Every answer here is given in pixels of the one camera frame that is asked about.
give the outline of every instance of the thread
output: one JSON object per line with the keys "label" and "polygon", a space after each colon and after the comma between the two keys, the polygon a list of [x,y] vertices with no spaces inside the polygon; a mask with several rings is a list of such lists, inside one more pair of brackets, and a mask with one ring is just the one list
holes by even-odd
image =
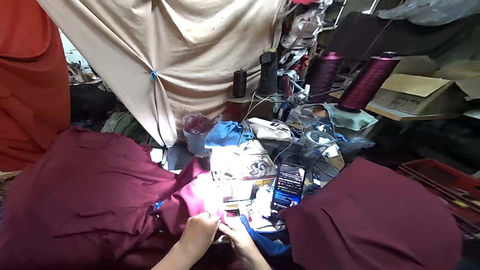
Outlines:
{"label": "thread", "polygon": [[247,93],[247,72],[239,69],[233,73],[233,97],[242,98]]}
{"label": "thread", "polygon": [[265,49],[260,55],[260,82],[257,93],[262,97],[272,96],[277,92],[277,50],[276,48]]}
{"label": "thread", "polygon": [[394,55],[389,51],[380,57],[371,57],[343,93],[337,108],[346,111],[364,109],[400,62],[401,58]]}
{"label": "thread", "polygon": [[308,76],[307,80],[307,83],[311,86],[311,97],[309,98],[311,103],[322,103],[325,101],[327,96],[316,95],[330,91],[342,63],[343,58],[333,51],[322,56],[318,64],[315,64],[313,72]]}

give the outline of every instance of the white fabric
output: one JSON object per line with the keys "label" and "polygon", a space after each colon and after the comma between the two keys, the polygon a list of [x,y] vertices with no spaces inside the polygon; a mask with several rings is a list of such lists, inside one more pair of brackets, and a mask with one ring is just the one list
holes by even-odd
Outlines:
{"label": "white fabric", "polygon": [[[142,126],[171,146],[189,112],[218,116],[233,72],[260,76],[278,0],[37,0]],[[150,80],[156,70],[158,77]]]}

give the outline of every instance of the red fabric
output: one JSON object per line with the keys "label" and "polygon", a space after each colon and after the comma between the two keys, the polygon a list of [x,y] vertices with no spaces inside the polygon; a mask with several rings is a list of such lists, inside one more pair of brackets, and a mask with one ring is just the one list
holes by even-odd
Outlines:
{"label": "red fabric", "polygon": [[70,125],[67,64],[57,26],[35,0],[0,9],[0,170],[38,160]]}
{"label": "red fabric", "polygon": [[453,270],[462,250],[439,198],[360,158],[280,215],[293,259],[306,270]]}
{"label": "red fabric", "polygon": [[[123,257],[154,232],[172,228],[166,224],[181,227],[184,217],[204,211],[201,198],[209,194],[192,188],[208,182],[204,160],[194,158],[175,175],[153,163],[149,150],[116,133],[61,133],[10,189],[0,222],[1,268],[125,268]],[[178,215],[150,215],[151,205],[162,200],[169,209],[181,204]],[[164,235],[162,256],[175,243]],[[129,263],[153,266],[132,256]]]}

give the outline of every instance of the cardboard box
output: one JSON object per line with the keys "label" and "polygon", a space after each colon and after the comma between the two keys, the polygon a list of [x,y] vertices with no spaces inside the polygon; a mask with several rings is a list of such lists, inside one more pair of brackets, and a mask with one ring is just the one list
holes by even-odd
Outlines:
{"label": "cardboard box", "polygon": [[[480,77],[459,80],[433,78],[435,70],[431,64],[425,62],[422,67],[418,60],[410,62],[411,71],[423,76],[413,75],[412,72],[392,74],[372,102],[415,115],[430,115],[462,113],[467,107],[466,100],[480,98]],[[408,63],[402,66],[402,70],[406,73]]]}

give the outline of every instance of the purple thread spool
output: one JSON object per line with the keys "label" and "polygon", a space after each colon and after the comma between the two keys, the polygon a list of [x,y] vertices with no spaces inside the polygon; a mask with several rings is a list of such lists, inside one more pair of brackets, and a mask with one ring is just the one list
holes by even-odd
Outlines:
{"label": "purple thread spool", "polygon": [[315,71],[310,77],[310,95],[309,101],[311,103],[322,103],[327,98],[325,95],[319,95],[320,93],[330,91],[332,88],[335,77],[342,66],[343,58],[336,52],[332,51],[327,55],[320,58]]}
{"label": "purple thread spool", "polygon": [[400,60],[392,51],[384,52],[380,57],[371,57],[343,93],[337,108],[350,112],[364,109]]}

